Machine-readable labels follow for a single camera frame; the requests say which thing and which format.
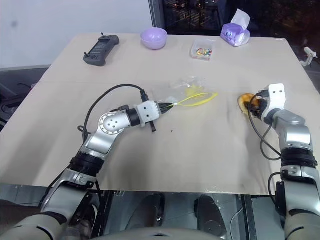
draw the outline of remote controller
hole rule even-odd
[[[116,35],[105,36],[101,33],[98,42],[90,50],[84,53],[83,60],[90,65],[103,66],[106,64],[106,57],[115,45],[119,44],[119,37]]]

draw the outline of black cylinder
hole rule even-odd
[[[78,152],[78,154],[72,158],[70,162],[70,169],[82,174],[96,177],[104,163],[105,161],[100,158],[83,152]]]
[[[286,191],[285,191],[284,181],[278,181],[276,183],[275,209],[280,215],[286,216],[287,204],[286,204]]]
[[[135,110],[134,108],[129,109],[126,111],[126,114],[128,114],[131,127],[140,125],[140,118],[137,113],[137,110]]]
[[[290,147],[281,151],[281,166],[306,166],[316,168],[318,165],[313,152],[306,148]]]

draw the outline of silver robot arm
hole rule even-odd
[[[25,218],[0,239],[60,239],[67,226],[75,221],[80,206],[90,202],[88,189],[97,181],[97,175],[116,138],[124,129],[139,125],[144,127],[147,123],[152,123],[170,108],[171,103],[158,104],[147,100],[132,109],[104,114],[98,122],[97,130],[90,134],[69,167],[50,188],[42,203],[41,214]]]
[[[261,120],[272,124],[279,136],[282,181],[276,183],[275,201],[277,210],[286,217],[285,239],[318,239],[320,176],[306,121],[284,109],[283,84],[272,84],[258,96],[267,102],[261,110]]]

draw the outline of beige tabletop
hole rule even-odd
[[[306,119],[317,158],[320,95],[285,39],[252,37],[232,47],[218,36],[170,35],[163,49],[149,50],[138,34],[118,36],[102,67],[83,61],[98,33],[78,35],[63,50],[0,134],[1,182],[48,186],[81,147],[77,126],[89,107],[114,85],[137,84],[152,99],[157,89],[188,76],[205,79],[218,96],[198,107],[173,108],[155,122],[157,132],[148,125],[125,130],[98,176],[102,189],[268,194],[268,177],[281,163],[261,155],[237,99],[273,83],[284,84],[286,109]],[[215,40],[210,62],[190,57],[198,38]],[[88,130],[111,109],[140,102],[136,89],[115,90],[92,112]],[[267,140],[278,149],[274,131]]]

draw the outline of small plastic box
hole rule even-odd
[[[214,45],[214,40],[196,39],[192,45],[190,55],[193,59],[210,61],[214,53]]]

